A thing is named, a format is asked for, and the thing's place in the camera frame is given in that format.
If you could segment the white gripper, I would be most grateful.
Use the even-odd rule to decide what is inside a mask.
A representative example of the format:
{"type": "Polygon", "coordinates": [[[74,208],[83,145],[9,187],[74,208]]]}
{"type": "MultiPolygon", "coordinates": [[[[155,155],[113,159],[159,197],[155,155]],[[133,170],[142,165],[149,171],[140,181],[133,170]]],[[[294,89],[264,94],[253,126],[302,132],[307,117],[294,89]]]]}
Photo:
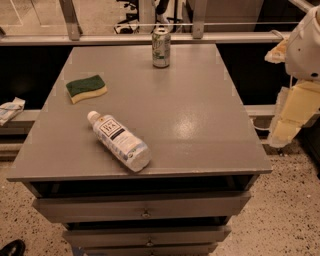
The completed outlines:
{"type": "Polygon", "coordinates": [[[282,87],[276,101],[268,144],[283,148],[320,108],[320,6],[311,8],[289,39],[284,38],[267,52],[267,62],[285,61],[286,72],[298,81],[291,88],[282,87]]]}

